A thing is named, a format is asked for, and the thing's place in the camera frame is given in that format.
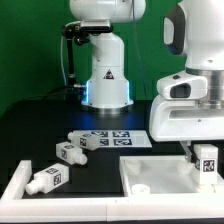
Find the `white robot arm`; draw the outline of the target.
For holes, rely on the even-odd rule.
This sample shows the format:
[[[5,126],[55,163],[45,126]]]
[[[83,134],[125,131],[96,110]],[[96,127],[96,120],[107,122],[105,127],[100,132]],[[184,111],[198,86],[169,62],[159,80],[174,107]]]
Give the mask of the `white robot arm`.
[[[82,104],[116,111],[132,104],[124,43],[114,23],[141,18],[146,0],[70,0],[78,44],[92,46],[92,75]],[[186,57],[183,71],[157,82],[149,132],[157,142],[224,140],[224,0],[182,0],[163,20],[163,41]]]

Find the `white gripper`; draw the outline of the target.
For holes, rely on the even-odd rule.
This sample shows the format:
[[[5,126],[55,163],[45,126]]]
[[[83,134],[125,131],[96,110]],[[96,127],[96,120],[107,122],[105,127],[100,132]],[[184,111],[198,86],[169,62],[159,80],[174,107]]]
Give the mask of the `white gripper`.
[[[157,96],[151,106],[149,132],[157,142],[180,141],[191,163],[187,141],[224,139],[224,109],[202,109],[194,100],[168,101]]]

